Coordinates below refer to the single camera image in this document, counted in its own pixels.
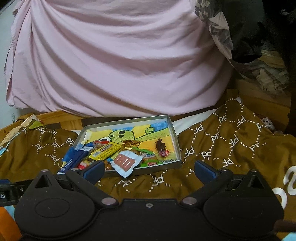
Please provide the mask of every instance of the candy wrapper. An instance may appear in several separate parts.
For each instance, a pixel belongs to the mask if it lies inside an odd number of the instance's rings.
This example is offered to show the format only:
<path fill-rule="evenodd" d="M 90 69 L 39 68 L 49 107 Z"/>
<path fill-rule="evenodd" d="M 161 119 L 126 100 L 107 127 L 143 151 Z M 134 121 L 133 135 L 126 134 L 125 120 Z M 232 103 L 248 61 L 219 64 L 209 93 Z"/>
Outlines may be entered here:
<path fill-rule="evenodd" d="M 157 157 L 153 151 L 146 150 L 146 149 L 138 149 L 140 152 L 140 156 L 143 157 L 143 162 L 145 161 L 157 161 Z"/>
<path fill-rule="evenodd" d="M 261 119 L 262 123 L 271 130 L 272 133 L 274 133 L 276 131 L 274 124 L 272 123 L 272 121 L 269 118 L 263 118 Z"/>
<path fill-rule="evenodd" d="M 156 142 L 156 150 L 161 157 L 167 157 L 170 152 L 166 149 L 165 144 L 158 138 Z"/>
<path fill-rule="evenodd" d="M 95 161 L 97 160 L 105 160 L 115 152 L 117 152 L 121 148 L 120 144 L 109 142 L 107 145 L 99 148 L 98 150 L 92 152 L 89 155 L 90 159 L 93 159 Z"/>
<path fill-rule="evenodd" d="M 104 164 L 105 164 L 105 171 L 110 171 L 110 170 L 113 170 L 113 169 L 114 169 L 114 168 L 111 166 L 110 161 L 105 160 L 105 161 L 104 161 Z"/>
<path fill-rule="evenodd" d="M 164 161 L 158 161 L 158 160 L 147 160 L 143 162 L 140 167 L 150 167 L 150 166 L 155 166 L 155 165 L 160 165 L 160 164 L 165 164 L 172 162 L 174 160 L 164 160 Z"/>
<path fill-rule="evenodd" d="M 90 166 L 94 161 L 89 161 L 89 160 L 83 160 L 79 165 L 78 165 L 78 169 L 83 170 L 84 168 L 87 168 L 88 166 Z"/>
<path fill-rule="evenodd" d="M 132 149 L 137 147 L 139 144 L 140 144 L 140 141 L 124 140 L 124 141 L 122 141 L 122 146 L 120 148 L 120 151 L 125 151 L 125 150 L 132 151 Z"/>
<path fill-rule="evenodd" d="M 121 151 L 114 161 L 110 161 L 110 164 L 119 175 L 128 177 L 133 172 L 134 167 L 139 165 L 142 159 L 142 156 L 139 156 L 132 151 L 126 150 Z"/>
<path fill-rule="evenodd" d="M 109 144 L 110 141 L 94 141 L 94 151 Z"/>
<path fill-rule="evenodd" d="M 130 150 L 130 151 L 134 152 L 135 154 L 140 155 L 140 152 L 133 150 L 133 148 L 136 148 L 139 144 L 140 144 L 140 141 L 136 141 L 136 140 L 122 141 L 122 145 L 121 145 L 120 150 L 118 152 L 114 153 L 111 156 L 111 159 L 114 160 L 118 156 L 120 151 L 125 151 L 125 150 Z"/>

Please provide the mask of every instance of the triangular hole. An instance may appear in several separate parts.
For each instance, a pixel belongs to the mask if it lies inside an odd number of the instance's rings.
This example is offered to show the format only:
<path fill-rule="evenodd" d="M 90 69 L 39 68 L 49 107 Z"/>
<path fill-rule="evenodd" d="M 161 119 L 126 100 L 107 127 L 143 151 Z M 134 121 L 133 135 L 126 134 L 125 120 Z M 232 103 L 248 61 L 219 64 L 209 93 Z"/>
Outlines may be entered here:
<path fill-rule="evenodd" d="M 38 180 L 35 188 L 46 188 L 46 187 L 49 187 L 49 186 L 51 186 L 51 183 L 50 183 L 48 177 L 43 175 Z"/>
<path fill-rule="evenodd" d="M 262 183 L 260 182 L 259 178 L 257 176 L 253 176 L 252 177 L 252 181 L 251 181 L 251 185 L 250 187 L 252 188 L 260 188 L 260 189 L 263 189 L 263 185 Z"/>

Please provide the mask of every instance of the brown blanket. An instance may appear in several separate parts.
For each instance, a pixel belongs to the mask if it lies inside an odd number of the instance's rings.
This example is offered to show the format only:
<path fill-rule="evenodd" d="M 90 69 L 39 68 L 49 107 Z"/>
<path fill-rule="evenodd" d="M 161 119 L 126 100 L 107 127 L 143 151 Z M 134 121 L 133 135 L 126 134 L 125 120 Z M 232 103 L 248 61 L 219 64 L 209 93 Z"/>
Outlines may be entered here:
<path fill-rule="evenodd" d="M 205 121 L 178 136 L 182 168 L 152 175 L 101 179 L 100 189 L 123 198 L 182 199 L 202 187 L 194 174 L 194 163 L 203 160 L 216 169 L 235 174 L 258 169 L 285 208 L 285 219 L 296 221 L 296 138 L 272 134 L 260 119 L 239 102 L 230 99 Z"/>
<path fill-rule="evenodd" d="M 77 137 L 66 130 L 39 127 L 23 131 L 0 157 L 0 179 L 20 181 L 36 177 L 41 169 L 59 170 L 61 159 Z M 296 138 L 272 134 L 260 119 L 230 99 L 205 121 L 178 136 L 182 168 L 152 175 L 104 178 L 98 187 L 123 198 L 177 198 L 202 187 L 194 174 L 194 163 L 203 160 L 216 169 L 226 167 L 235 174 L 258 169 L 285 210 L 285 219 L 296 221 Z"/>
<path fill-rule="evenodd" d="M 75 132 L 50 130 L 34 120 L 18 132 L 20 134 L 11 141 L 8 151 L 0 157 L 0 179 L 11 182 L 35 178 L 42 169 L 57 173 L 62 158 L 77 138 Z"/>

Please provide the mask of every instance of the sausage packet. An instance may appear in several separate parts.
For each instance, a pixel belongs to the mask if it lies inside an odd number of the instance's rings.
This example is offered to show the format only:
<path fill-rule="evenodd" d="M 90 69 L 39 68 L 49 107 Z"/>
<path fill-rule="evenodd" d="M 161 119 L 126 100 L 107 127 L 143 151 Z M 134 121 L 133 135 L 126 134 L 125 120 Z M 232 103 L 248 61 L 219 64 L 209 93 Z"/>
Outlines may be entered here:
<path fill-rule="evenodd" d="M 139 165 L 142 159 L 142 156 L 139 156 L 130 150 L 125 150 L 119 152 L 114 161 L 110 161 L 110 164 L 119 175 L 126 178 L 133 172 L 134 167 Z"/>

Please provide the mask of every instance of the wooden furniture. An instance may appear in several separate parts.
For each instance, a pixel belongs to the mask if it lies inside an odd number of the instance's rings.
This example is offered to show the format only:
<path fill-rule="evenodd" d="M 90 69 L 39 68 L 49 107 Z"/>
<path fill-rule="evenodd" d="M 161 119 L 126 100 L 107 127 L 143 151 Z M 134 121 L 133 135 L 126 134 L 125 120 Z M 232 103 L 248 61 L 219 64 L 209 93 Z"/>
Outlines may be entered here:
<path fill-rule="evenodd" d="M 279 103 L 274 103 L 267 100 L 255 98 L 255 97 L 250 97 L 247 95 L 239 95 L 239 96 L 243 100 L 243 104 L 246 107 L 248 107 L 250 110 L 252 110 L 254 113 L 260 115 L 261 117 L 270 118 L 274 123 L 274 126 L 276 129 L 281 131 L 285 130 L 289 121 L 287 115 L 290 112 L 290 108 L 288 106 L 284 106 Z M 222 96 L 222 98 L 218 101 L 218 103 L 214 107 L 209 107 L 203 110 L 199 110 L 199 111 L 184 114 L 184 115 L 172 116 L 171 119 L 172 121 L 175 121 L 175 120 L 178 120 L 190 115 L 195 115 L 213 108 L 218 108 L 223 104 L 224 100 L 226 100 L 226 95 Z M 5 136 L 11 129 L 19 126 L 24 120 L 26 120 L 31 115 L 32 113 L 22 115 L 17 119 L 15 123 L 1 129 L 0 141 L 2 141 L 5 138 Z M 57 125 L 58 128 L 63 128 L 66 130 L 82 130 L 83 126 L 85 126 L 85 124 L 83 123 L 83 120 L 92 118 L 92 117 L 76 116 L 73 114 L 66 113 L 62 110 L 40 114 L 40 115 L 37 115 L 37 117 L 43 122 L 44 125 L 58 124 Z M 97 123 L 108 122 L 113 120 L 118 120 L 118 118 L 96 118 Z"/>

